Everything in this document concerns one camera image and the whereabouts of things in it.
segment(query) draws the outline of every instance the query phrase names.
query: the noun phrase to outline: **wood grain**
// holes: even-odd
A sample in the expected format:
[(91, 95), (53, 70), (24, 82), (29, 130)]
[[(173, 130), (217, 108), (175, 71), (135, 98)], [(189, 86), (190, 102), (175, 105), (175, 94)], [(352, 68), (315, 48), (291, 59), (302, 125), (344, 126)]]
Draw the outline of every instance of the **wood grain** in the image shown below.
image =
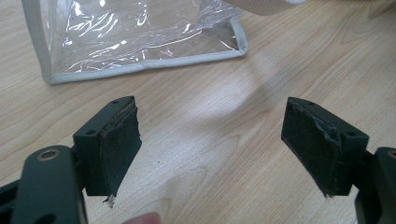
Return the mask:
[(136, 97), (143, 146), (113, 209), (87, 198), (91, 223), (156, 211), (163, 223), (353, 223), (349, 197), (326, 199), (280, 140), (288, 96), (314, 101), (396, 147), (394, 1), (312, 0), (241, 17), (246, 57), (49, 86), (20, 1), (0, 8), (0, 185), (24, 159), (72, 134), (112, 99)]

